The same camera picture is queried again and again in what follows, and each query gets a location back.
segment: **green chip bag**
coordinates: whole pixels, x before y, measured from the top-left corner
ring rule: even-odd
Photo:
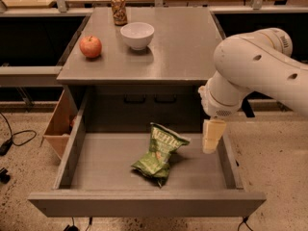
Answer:
[[[160,124],[151,123],[149,149],[132,167],[145,177],[155,178],[158,185],[162,187],[170,172],[168,160],[172,153],[181,145],[189,144],[190,141]]]

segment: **red apple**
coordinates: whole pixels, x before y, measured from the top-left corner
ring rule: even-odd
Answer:
[[[79,41],[79,48],[87,58],[96,58],[102,51],[102,43],[95,36],[85,36]]]

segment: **concrete floor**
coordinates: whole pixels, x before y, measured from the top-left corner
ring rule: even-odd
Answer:
[[[0,230],[64,230],[71,218],[47,218],[27,197],[49,191],[60,160],[42,135],[51,110],[23,109],[0,112],[14,132],[33,129],[38,135],[29,143],[13,146],[0,157],[0,167],[9,171],[8,184],[0,183]],[[247,192],[264,192],[267,201],[247,222],[253,230],[308,230],[308,119],[293,112],[257,112],[248,119],[242,113],[228,118],[229,136]],[[29,138],[18,136],[16,142]],[[9,137],[0,118],[0,139]],[[75,218],[86,230],[87,218]],[[94,218],[90,230],[238,230],[242,218]],[[248,230],[244,225],[241,231]]]

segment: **bowl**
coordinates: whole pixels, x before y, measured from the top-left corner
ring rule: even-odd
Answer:
[[[154,27],[143,22],[129,23],[121,28],[123,41],[134,50],[142,50],[151,42]]]

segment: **brown box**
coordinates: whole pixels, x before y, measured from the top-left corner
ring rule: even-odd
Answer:
[[[70,134],[70,123],[77,113],[71,108],[69,98],[62,93],[43,137],[51,144],[61,159]]]

